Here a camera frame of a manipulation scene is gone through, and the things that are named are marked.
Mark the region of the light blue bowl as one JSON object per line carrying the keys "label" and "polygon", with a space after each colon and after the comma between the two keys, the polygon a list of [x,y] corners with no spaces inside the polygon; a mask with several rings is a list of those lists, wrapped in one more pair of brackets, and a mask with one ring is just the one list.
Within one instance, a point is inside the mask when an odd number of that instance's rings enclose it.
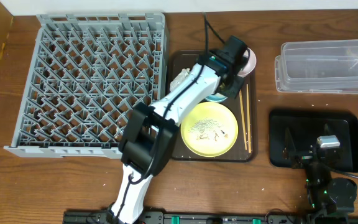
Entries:
{"label": "light blue bowl", "polygon": [[206,101],[215,102],[215,103],[221,103],[221,102],[225,101],[226,99],[227,99],[226,96],[219,94],[219,93],[209,95],[205,98]]}

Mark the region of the pink bowl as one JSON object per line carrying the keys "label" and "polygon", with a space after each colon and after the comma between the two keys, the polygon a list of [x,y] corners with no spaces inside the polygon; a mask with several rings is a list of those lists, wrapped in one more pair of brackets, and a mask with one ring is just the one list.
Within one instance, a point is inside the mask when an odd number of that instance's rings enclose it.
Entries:
{"label": "pink bowl", "polygon": [[242,78],[249,75],[255,69],[257,63],[256,55],[250,48],[248,48],[247,51],[243,54],[243,57],[247,60],[247,63],[240,69],[237,74]]}

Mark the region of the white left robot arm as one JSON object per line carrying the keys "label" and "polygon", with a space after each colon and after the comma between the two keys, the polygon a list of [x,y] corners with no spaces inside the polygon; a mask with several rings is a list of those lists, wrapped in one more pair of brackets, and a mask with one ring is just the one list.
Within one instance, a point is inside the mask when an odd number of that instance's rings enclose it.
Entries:
{"label": "white left robot arm", "polygon": [[108,223],[134,223],[140,217],[150,181],[171,158],[180,123],[209,95],[238,95],[244,83],[238,73],[249,61],[244,55],[248,51],[243,41],[230,36],[221,49],[200,55],[187,78],[167,96],[149,106],[134,106],[118,146],[123,178],[107,212]]}

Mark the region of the patterned wooden chopstick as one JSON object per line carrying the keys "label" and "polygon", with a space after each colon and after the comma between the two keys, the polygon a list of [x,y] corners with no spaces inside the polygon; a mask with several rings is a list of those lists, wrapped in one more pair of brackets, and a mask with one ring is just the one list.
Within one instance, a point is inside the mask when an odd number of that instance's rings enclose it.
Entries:
{"label": "patterned wooden chopstick", "polygon": [[240,102],[240,110],[241,110],[241,122],[242,122],[243,138],[244,138],[244,147],[245,147],[245,150],[248,151],[244,104],[243,104],[243,99],[242,99],[242,90],[240,90],[240,92],[239,92],[239,102]]}

